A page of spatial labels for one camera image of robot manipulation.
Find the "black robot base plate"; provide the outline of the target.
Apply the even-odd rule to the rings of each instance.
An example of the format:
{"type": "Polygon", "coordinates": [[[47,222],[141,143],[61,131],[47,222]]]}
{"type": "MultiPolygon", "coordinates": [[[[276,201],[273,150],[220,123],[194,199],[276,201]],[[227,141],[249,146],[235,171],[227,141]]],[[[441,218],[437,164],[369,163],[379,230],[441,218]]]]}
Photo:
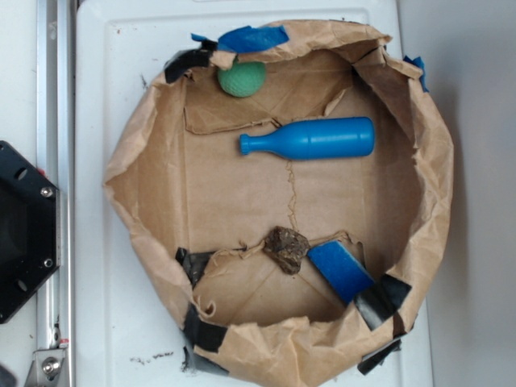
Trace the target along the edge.
{"type": "Polygon", "coordinates": [[[8,323],[57,270],[59,190],[1,142],[1,323],[8,323]]]}

